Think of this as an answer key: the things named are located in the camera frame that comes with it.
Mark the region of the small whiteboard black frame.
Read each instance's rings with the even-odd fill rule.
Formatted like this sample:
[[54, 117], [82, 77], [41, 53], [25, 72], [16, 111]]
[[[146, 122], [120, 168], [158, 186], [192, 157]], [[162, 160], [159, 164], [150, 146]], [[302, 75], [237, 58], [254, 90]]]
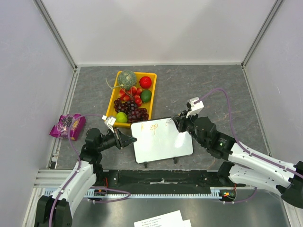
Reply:
[[162, 118], [131, 124], [134, 154], [137, 163], [152, 162], [193, 154], [192, 137], [188, 132], [178, 132], [171, 118]]

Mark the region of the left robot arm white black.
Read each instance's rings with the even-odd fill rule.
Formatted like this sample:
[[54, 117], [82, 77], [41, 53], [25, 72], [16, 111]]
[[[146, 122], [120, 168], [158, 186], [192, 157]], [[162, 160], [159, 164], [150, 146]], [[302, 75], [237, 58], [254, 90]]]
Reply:
[[102, 134], [99, 129], [87, 131], [85, 144], [72, 172], [51, 195], [43, 195], [37, 203], [35, 227], [70, 227], [74, 213], [86, 192], [103, 183], [102, 151], [112, 147], [123, 149], [137, 138], [123, 134], [118, 128]]

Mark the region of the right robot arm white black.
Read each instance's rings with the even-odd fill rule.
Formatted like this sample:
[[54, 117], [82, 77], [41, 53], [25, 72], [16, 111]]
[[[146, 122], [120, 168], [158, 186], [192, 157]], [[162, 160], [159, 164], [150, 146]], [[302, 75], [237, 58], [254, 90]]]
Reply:
[[187, 132], [211, 156], [224, 160], [217, 172], [220, 185], [250, 185], [273, 192], [297, 208], [303, 207], [302, 161], [293, 164], [255, 151], [219, 132], [208, 117], [188, 116], [183, 111], [171, 119], [178, 132]]

